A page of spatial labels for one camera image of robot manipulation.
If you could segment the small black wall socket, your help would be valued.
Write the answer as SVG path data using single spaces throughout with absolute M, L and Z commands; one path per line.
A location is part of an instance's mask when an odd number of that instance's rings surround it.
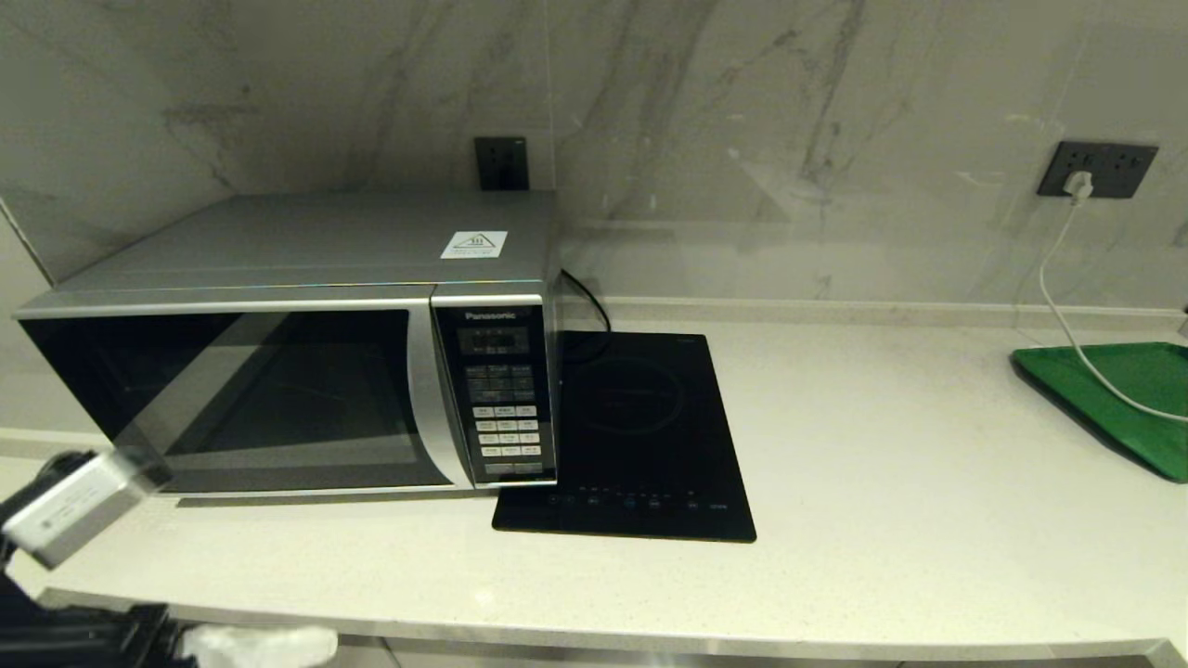
M 484 191 L 530 189 L 527 140 L 518 136 L 479 136 L 472 140 Z

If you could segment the silver Panasonic microwave oven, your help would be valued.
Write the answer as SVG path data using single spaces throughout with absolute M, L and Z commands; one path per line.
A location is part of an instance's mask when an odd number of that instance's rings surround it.
M 441 261 L 459 231 L 497 259 Z M 472 489 L 560 480 L 560 225 L 550 193 L 227 198 L 72 275 L 26 309 L 424 303 Z

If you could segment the green plastic tray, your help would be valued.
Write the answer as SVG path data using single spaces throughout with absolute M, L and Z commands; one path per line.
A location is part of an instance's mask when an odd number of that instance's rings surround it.
M 1015 374 L 1099 443 L 1170 483 L 1188 483 L 1188 345 L 1019 348 Z

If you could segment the white warning sticker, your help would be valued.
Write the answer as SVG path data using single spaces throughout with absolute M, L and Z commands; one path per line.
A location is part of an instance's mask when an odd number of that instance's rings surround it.
M 508 240 L 508 231 L 459 231 L 446 242 L 441 261 L 497 259 Z

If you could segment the wide black wall socket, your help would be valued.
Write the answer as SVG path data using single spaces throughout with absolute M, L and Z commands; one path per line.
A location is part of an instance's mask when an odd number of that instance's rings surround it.
M 1091 175 L 1091 198 L 1133 198 L 1154 165 L 1159 147 L 1108 141 L 1064 140 L 1057 144 L 1036 194 L 1068 198 L 1073 174 Z

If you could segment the black induction cooktop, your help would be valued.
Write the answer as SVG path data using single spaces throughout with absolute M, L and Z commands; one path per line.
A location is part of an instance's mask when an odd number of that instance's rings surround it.
M 753 543 L 707 338 L 565 330 L 562 342 L 560 481 L 501 492 L 492 527 Z

